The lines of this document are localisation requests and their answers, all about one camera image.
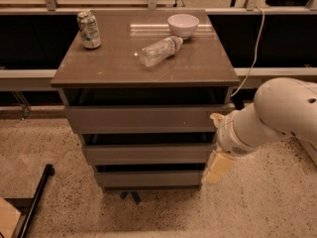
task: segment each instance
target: white bowl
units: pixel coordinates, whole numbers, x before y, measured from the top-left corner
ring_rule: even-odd
[[[191,37],[199,24],[199,20],[189,14],[175,14],[167,19],[170,31],[184,40]]]

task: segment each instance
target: water bottle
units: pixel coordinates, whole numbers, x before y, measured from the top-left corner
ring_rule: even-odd
[[[139,54],[142,64],[153,66],[176,54],[182,45],[182,38],[170,36],[143,48]]]

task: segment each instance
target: aluminum can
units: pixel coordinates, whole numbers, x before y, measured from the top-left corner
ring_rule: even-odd
[[[96,49],[101,45],[96,17],[91,12],[80,12],[77,15],[80,38],[88,49]]]

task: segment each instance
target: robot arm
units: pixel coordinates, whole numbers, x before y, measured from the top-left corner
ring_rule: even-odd
[[[316,83],[292,78],[267,81],[253,104],[222,119],[217,145],[227,153],[243,155],[287,137],[317,142]]]

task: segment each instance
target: speckled floor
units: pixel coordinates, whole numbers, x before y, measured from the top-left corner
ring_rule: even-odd
[[[317,167],[294,139],[239,158],[200,190],[141,191],[138,206],[102,192],[60,114],[20,121],[0,108],[0,195],[32,197],[45,165],[55,168],[29,237],[317,237]]]

